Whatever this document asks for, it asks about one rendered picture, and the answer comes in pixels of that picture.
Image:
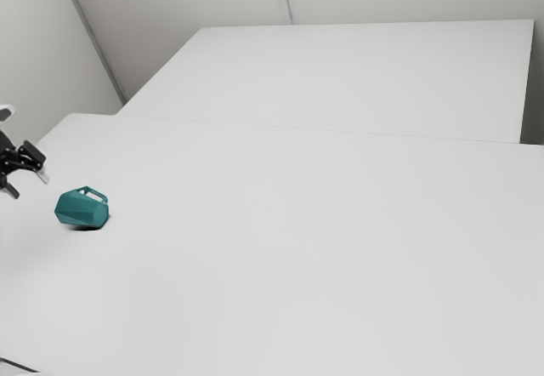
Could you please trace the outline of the teal faceted mug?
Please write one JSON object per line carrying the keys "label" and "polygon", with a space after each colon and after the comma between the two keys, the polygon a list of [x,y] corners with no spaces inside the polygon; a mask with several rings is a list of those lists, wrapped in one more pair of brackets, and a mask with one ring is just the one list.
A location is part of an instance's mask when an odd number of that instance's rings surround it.
{"label": "teal faceted mug", "polygon": [[89,186],[62,193],[54,214],[61,224],[99,229],[109,218],[109,199]]}

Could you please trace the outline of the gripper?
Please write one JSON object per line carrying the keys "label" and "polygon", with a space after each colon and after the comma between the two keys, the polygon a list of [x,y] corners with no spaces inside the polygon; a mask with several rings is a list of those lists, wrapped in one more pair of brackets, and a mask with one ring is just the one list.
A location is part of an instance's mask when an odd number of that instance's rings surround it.
{"label": "gripper", "polygon": [[18,163],[24,170],[32,171],[44,183],[49,183],[45,171],[47,157],[29,140],[25,140],[16,150],[9,137],[0,130],[0,191],[7,192],[13,199],[18,199],[20,193],[9,183],[8,174],[15,170]]}

